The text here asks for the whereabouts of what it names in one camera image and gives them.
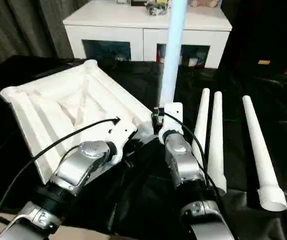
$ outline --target table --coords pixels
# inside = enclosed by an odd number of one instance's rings
[[[86,58],[84,40],[124,42],[131,61],[155,62],[158,44],[168,40],[170,11],[149,16],[145,7],[91,0],[63,20],[75,58]],[[205,68],[216,69],[232,26],[219,7],[188,7],[182,45],[209,46]]]

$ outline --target gray curtain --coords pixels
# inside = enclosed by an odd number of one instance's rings
[[[0,63],[13,55],[72,58],[62,20],[88,0],[0,0]]]

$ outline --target white plastic pipe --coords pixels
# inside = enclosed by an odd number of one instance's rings
[[[183,29],[188,0],[173,0],[171,5],[168,42],[165,49],[159,106],[174,101]]]
[[[244,96],[242,101],[259,179],[260,205],[269,211],[283,211],[287,208],[285,194],[279,187],[252,100],[250,96]]]
[[[206,146],[209,95],[210,95],[209,88],[205,88],[202,90],[197,121],[195,123],[195,128],[194,128],[194,135],[197,137],[198,141],[200,142],[203,152],[205,152],[205,146]],[[191,148],[192,148],[193,155],[195,156],[197,161],[200,163],[200,165],[203,167],[204,165],[202,161],[202,155],[200,153],[200,150],[199,150],[199,147],[196,141],[192,142]]]
[[[214,93],[213,99],[207,172],[218,188],[220,195],[226,194],[227,181],[224,175],[223,96],[220,91]]]

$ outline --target black plastic sheet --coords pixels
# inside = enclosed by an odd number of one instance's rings
[[[0,66],[0,90],[79,63],[13,57]],[[155,107],[162,65],[102,62],[100,67],[148,108]],[[184,123],[192,129],[203,88],[210,88],[212,95],[222,91],[228,188],[223,201],[231,227],[241,240],[287,240],[287,211],[269,212],[259,205],[258,178],[242,105],[242,96],[250,95],[287,200],[287,77],[250,78],[225,71],[180,68],[175,100],[183,103]],[[12,111],[0,98],[0,198],[29,157]],[[16,213],[39,184],[37,171],[31,167],[13,189],[5,212]],[[64,224],[142,240],[185,239],[163,146],[151,142],[89,184]]]

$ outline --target white plastic tray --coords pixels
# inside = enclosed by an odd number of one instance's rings
[[[0,95],[10,103],[33,156],[56,140],[94,122],[119,117],[138,129],[136,137],[153,134],[151,111],[97,65],[95,60],[20,85]],[[106,122],[63,141],[36,161],[45,184],[61,156],[84,141],[105,140],[115,126]]]

